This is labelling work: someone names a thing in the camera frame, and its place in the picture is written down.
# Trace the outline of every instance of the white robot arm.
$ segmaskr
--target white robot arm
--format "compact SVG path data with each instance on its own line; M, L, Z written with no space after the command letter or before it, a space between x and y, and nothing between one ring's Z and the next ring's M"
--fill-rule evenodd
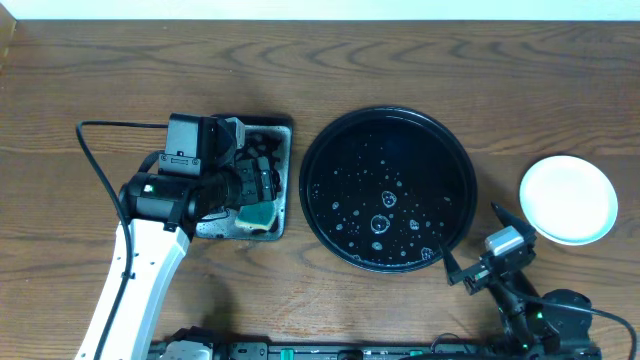
M162 222L142 219L134 219L129 224L134 251L132 277L104 343L102 359L144 359L147 356L167 289L189 248L189 238L182 229L170 232L163 228ZM124 233L119 224L107 281L76 360L95 357L120 287L125 256Z

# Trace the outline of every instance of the wire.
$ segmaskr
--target wire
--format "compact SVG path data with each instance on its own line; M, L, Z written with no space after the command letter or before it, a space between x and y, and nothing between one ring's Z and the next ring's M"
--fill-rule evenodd
M164 154L163 150L156 150L147 155L147 157L142 161L142 164L140 164L138 172L149 172L149 170L151 170L151 167L153 167L153 165L156 163L156 161L158 161L158 158L162 154Z
M442 339L442 338L443 338L443 337L445 337L445 336L453 336L453 337L455 337L455 338L456 338L456 339L458 339L458 340L462 340L462 339L460 339L460 336L458 336L458 335L456 335L456 334L454 334L454 333L444 333L444 334L440 334L440 335L438 335L438 337L437 337L435 340L433 340L433 343L432 343L432 344L431 344L431 346L430 346L430 348L431 348L431 353L432 353L432 354L435 354L435 352L436 352L436 346L438 346L438 342L440 341L440 339ZM467 345L466 345L466 344L462 344L462 346L464 346L464 349L467 351L467 353L468 353L468 354L471 354L471 350L469 350L469 348L467 347Z
M113 324L113 320L118 312L118 306L122 300L122 296L124 295L124 290L127 287L127 282L129 281L129 277L131 276L131 266L133 264L133 241L131 240L131 233L129 232L129 224L127 223L127 219L125 216L125 211L118 200L118 196L116 192L113 190L113 187L109 183L107 176L104 174L100 165L91 154L91 150L87 146L87 143L84 141L84 136L82 135L82 127L85 125L106 125L106 126L124 126L124 127L136 127L136 128L147 128L147 129L166 129L168 126L165 124L139 124L139 123L131 123L131 122L119 122L119 121L81 121L76 125L76 136L78 137L78 142L80 143L80 147L84 152L87 160L89 160L89 164L93 167L93 170L98 175L100 182L104 185L104 188L107 190L107 194L109 194L109 198L113 202L113 206L116 208L116 212L118 213L118 218L120 218L120 223L122 224L122 231L124 232L124 240L125 247L127 250L125 257L125 267L124 272L122 273L122 281L120 282L120 287L118 288L118 293L116 294L116 298L113 301L113 306L111 307L111 311L109 312L109 316L107 317L107 322L104 325L104 329L102 330L102 335L100 336L100 341L98 341L98 346L96 347L96 353L94 359L100 359L102 355L102 350L104 349L104 345L107 341L107 337L109 336L109 331L111 330L111 325Z
M504 282L502 284L513 295L515 295L515 296L519 297L520 299L522 299L524 301L527 301L527 302L540 304L542 306L551 306L551 307L557 307L557 308L565 309L565 310L571 310L571 311L576 311L576 312L588 313L588 314L592 314L592 315L598 315L598 316L602 316L604 318L619 322L620 324L624 325L624 327L627 328L627 330L629 331L629 335L631 335L631 352L629 353L629 360L633 360L633 359L636 358L638 336L636 334L636 330L633 328L633 326L627 320L625 320L625 319L623 319L623 318L621 318L621 317L619 317L617 315L608 313L606 311L598 310L598 309L584 308L584 307L580 307L580 306L562 304L562 303L553 303L551 301L547 301L547 300L544 300L544 299L541 299L541 298L537 298L537 297L534 297L534 296L529 296L527 294L521 293L520 291L514 289L512 286L510 286L509 284L506 284Z

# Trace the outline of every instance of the black plate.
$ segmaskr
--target black plate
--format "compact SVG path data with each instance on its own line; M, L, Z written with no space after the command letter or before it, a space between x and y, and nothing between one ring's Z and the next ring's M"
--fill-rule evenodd
M334 121L300 172L302 210L318 239L348 263L377 272L438 261L439 242L453 249L466 236L476 198L473 166L453 134L399 107Z

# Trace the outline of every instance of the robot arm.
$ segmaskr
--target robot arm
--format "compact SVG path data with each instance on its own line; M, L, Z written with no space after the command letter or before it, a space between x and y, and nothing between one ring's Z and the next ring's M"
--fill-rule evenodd
M91 162L80 130L78 138ZM146 358L169 283L202 217L274 199L268 161L234 159L243 145L244 124L238 118L171 115L165 151L149 155L119 197L112 196L121 219L115 251L76 359ZM148 173L156 161L158 174ZM105 186L113 192L108 182Z
M142 219L134 219L129 224L134 250L132 276L104 343L104 359L143 359L147 356L169 283L189 248L189 238L182 229L165 231L164 225ZM107 281L76 355L77 360L95 356L122 280L125 254L124 232L119 224Z
M491 207L505 228L485 239L487 252L478 263L462 270L451 252L441 246L449 285L462 282L470 295L489 290L505 330L500 346L508 354L601 358L600 349L589 339L593 312L589 299L567 289L541 298L522 272L536 256L535 229L503 207L495 203ZM554 303L570 303L582 310L557 310Z

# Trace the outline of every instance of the white plate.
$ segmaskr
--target white plate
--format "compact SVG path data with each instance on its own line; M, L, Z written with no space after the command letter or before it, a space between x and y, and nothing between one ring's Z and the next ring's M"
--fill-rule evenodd
M609 179L573 156L535 163L520 183L520 204L536 230L564 245L594 242L613 227L618 199Z

